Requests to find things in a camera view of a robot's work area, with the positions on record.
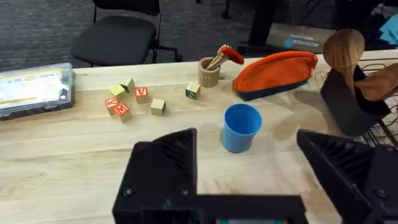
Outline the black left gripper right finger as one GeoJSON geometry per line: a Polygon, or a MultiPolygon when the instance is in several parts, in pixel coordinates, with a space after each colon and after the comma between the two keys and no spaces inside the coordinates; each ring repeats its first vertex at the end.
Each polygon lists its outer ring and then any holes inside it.
{"type": "Polygon", "coordinates": [[[397,148],[297,131],[297,145],[343,223],[397,223],[397,148]]]}

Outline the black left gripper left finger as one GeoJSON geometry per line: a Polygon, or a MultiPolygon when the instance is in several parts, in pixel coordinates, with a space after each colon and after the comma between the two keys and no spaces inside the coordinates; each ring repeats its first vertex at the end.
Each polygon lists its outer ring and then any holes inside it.
{"type": "Polygon", "coordinates": [[[137,142],[114,201],[114,221],[196,223],[182,199],[197,193],[197,130],[188,128],[137,142]]]}

